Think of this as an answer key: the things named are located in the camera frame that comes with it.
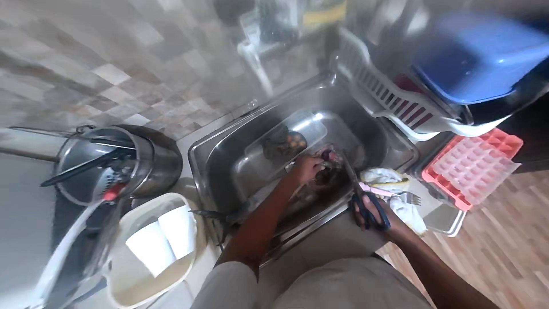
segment cooking pot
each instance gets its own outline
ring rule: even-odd
[[[54,172],[59,174],[75,165],[100,157],[115,149],[113,146],[89,142],[88,139],[106,139],[134,145],[135,159],[127,159],[120,169],[125,170],[128,182],[120,196],[153,197],[167,191],[179,179],[182,168],[177,148],[159,145],[134,126],[109,126],[88,130],[77,138],[69,138],[58,153],[59,163]],[[115,181],[118,174],[113,168],[94,168],[56,184],[71,202],[86,206],[100,198]]]

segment red handle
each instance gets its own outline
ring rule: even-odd
[[[103,199],[106,201],[114,201],[118,197],[118,194],[120,194],[120,191],[122,191],[125,186],[125,183],[117,183],[114,186],[108,188],[107,191],[105,191],[105,193],[103,194]]]

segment hand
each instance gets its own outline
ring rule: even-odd
[[[369,197],[364,195],[362,198],[362,202],[364,203],[364,206],[374,215],[374,218],[378,223],[381,223],[381,216],[379,215],[379,212],[376,209],[376,206],[370,201]],[[404,223],[399,216],[393,212],[391,207],[385,203],[384,200],[381,198],[378,198],[378,202],[385,210],[385,214],[387,215],[387,219],[389,220],[389,223],[391,224],[391,227],[384,231],[387,238],[394,242],[396,245],[399,245],[403,241],[409,241],[416,237],[416,233],[406,223]],[[358,205],[355,203],[355,216],[358,219],[358,222],[360,222],[360,228],[365,231],[365,221],[364,218],[360,215],[360,210],[358,208]]]
[[[288,176],[294,179],[299,185],[302,185],[313,179],[316,173],[325,168],[324,166],[319,165],[322,162],[324,162],[324,160],[320,158],[307,155],[300,156],[295,160],[294,167]]]

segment kitchen sink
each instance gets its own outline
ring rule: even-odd
[[[327,129],[326,136],[312,148],[332,144],[345,151],[356,170],[387,167],[403,172],[418,158],[416,148],[392,123],[373,118],[364,110],[346,81],[318,76],[190,148],[189,161],[202,210],[226,214],[236,227],[243,222],[286,173],[286,169],[269,176],[259,173],[257,163],[262,153],[246,155],[245,149],[299,110],[312,113]],[[279,221],[266,262],[345,211],[351,185],[345,176],[330,190],[304,192],[293,199]],[[207,221],[214,241],[219,242],[221,224]]]

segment tiled backsplash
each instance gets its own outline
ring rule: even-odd
[[[0,127],[128,123],[179,139],[261,96],[209,1],[0,2]]]

